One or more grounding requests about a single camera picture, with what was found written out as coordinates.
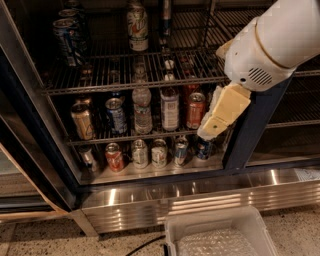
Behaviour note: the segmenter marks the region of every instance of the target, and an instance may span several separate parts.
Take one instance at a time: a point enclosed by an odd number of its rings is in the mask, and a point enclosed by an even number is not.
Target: white plastic bin
[[[171,256],[277,255],[259,211],[252,206],[168,216]]]

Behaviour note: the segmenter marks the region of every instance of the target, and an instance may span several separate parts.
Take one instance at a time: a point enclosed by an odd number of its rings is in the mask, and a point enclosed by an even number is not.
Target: metal base panel
[[[320,202],[317,169],[268,169],[259,173],[95,192],[82,211],[99,234],[150,227],[166,216],[252,205],[260,211]]]

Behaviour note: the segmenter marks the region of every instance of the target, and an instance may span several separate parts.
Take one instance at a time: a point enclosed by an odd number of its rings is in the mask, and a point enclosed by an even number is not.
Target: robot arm
[[[268,90],[319,53],[320,1],[278,0],[218,49],[231,83],[217,89],[198,135],[217,137],[250,104],[251,91]]]

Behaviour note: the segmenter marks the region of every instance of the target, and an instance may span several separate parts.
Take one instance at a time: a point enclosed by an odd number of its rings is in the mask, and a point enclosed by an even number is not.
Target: floor
[[[280,256],[320,255],[320,205],[261,213]],[[70,219],[0,225],[0,256],[125,256],[164,235],[163,227],[86,237]],[[164,238],[132,255],[165,255]]]

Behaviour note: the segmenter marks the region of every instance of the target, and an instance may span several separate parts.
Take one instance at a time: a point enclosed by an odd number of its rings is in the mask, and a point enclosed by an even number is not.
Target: open refrigerator
[[[287,81],[254,93],[237,123],[215,140],[207,160],[195,156],[196,130],[185,126],[183,114],[177,130],[161,127],[160,89],[199,84],[208,95],[217,85],[228,84],[224,62],[215,51],[273,1],[176,0],[172,33],[164,43],[158,33],[157,1],[145,0],[149,47],[135,53],[128,47],[126,1],[82,0],[90,32],[89,75],[83,67],[66,66],[59,56],[52,23],[59,19],[63,1],[0,3],[2,69],[14,76],[1,90],[54,166],[42,172],[57,189],[61,208],[86,234],[159,225],[168,214],[246,205],[270,210],[319,201],[318,58]],[[168,51],[176,79],[164,81]],[[141,87],[132,79],[138,56],[148,75],[143,86],[152,92],[153,130],[146,135],[134,132],[132,120],[132,91]],[[185,57],[192,60],[192,77],[183,71]],[[115,63],[118,84],[110,82]],[[114,91],[126,96],[128,132],[122,136],[113,136],[106,120],[105,102]],[[90,140],[79,138],[70,114],[79,95],[89,95],[97,111],[99,128]],[[172,142],[178,136],[189,140],[183,167],[173,163]],[[168,144],[168,164],[158,169],[149,161],[145,169],[134,168],[131,143],[143,139],[150,152],[152,140],[159,138]],[[125,168],[120,172],[112,172],[105,159],[109,143],[122,149]],[[79,154],[86,145],[99,163],[97,171],[88,169]]]

